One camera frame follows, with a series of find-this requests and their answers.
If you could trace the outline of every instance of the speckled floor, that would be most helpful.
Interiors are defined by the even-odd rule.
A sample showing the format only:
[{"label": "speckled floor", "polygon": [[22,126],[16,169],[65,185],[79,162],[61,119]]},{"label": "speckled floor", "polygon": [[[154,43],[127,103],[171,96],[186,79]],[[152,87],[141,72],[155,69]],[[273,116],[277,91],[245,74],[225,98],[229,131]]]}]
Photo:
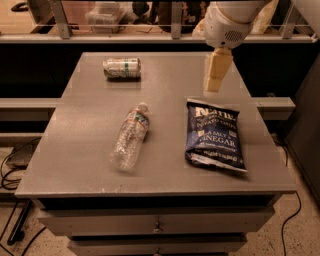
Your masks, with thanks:
[{"label": "speckled floor", "polygon": [[[286,155],[283,148],[278,147],[283,161]],[[299,170],[296,168],[294,159],[289,156],[288,169],[298,188],[302,208],[298,215],[287,222],[284,229],[284,239],[288,256],[311,256],[320,255],[320,209],[317,207],[308,187],[304,183]],[[10,216],[14,203],[0,203],[0,232],[4,229],[5,223]],[[32,208],[23,227],[25,237],[21,242],[12,246],[7,245],[7,239],[15,223],[15,219],[21,211],[22,206],[18,205],[17,210],[5,232],[1,244],[7,248],[12,255],[20,256],[23,250],[41,230],[42,224],[36,219],[38,209]],[[248,233],[246,243],[239,251],[230,253],[230,256],[253,256],[253,255],[284,255],[284,247],[281,238],[283,222],[299,208],[299,201],[296,194],[284,195],[275,204],[275,214],[263,226],[259,232]],[[74,256],[67,249],[68,238],[55,237],[49,230],[42,232],[34,243],[29,247],[26,256]],[[0,248],[0,255],[10,255]]]}]

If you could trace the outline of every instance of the kettle chips bag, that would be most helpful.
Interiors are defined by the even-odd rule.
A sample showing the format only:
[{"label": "kettle chips bag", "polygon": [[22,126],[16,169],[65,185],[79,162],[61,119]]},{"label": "kettle chips bag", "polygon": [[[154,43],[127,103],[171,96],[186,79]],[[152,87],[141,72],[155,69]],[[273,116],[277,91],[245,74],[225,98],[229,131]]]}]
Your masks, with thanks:
[{"label": "kettle chips bag", "polygon": [[247,172],[238,136],[238,111],[188,99],[185,158],[195,165]]}]

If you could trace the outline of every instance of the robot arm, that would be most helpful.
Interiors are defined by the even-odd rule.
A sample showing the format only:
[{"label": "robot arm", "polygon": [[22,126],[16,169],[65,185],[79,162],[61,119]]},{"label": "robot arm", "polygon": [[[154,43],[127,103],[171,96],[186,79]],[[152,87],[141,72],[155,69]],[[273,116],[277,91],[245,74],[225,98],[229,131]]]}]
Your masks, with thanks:
[{"label": "robot arm", "polygon": [[239,46],[252,29],[252,22],[271,0],[215,1],[204,18],[206,43],[214,47],[205,91],[218,92],[233,60],[231,49]]},{"label": "robot arm", "polygon": [[211,2],[204,18],[206,43],[233,49],[250,33],[253,20],[271,0]]}]

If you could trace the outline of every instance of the soda can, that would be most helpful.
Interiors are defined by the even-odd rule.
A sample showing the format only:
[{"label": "soda can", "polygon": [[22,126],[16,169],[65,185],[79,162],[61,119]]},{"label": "soda can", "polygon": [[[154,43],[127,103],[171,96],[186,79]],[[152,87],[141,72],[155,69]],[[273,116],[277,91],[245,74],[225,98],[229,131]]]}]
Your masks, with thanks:
[{"label": "soda can", "polygon": [[139,58],[109,58],[103,61],[104,74],[108,78],[140,78]]}]

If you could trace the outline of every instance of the gray cabinet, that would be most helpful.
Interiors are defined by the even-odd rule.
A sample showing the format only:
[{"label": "gray cabinet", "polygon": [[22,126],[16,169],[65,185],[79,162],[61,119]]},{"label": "gray cabinet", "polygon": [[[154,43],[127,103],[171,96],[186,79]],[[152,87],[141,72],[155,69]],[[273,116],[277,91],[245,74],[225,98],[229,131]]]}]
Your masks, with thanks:
[{"label": "gray cabinet", "polygon": [[[210,53],[84,53],[16,196],[70,238],[77,255],[211,255],[238,250],[295,184],[235,65],[219,94],[204,95]],[[107,57],[139,57],[141,80],[110,81]],[[240,111],[246,175],[184,159],[189,97]],[[131,106],[144,101],[151,125],[136,169],[108,159]]]}]

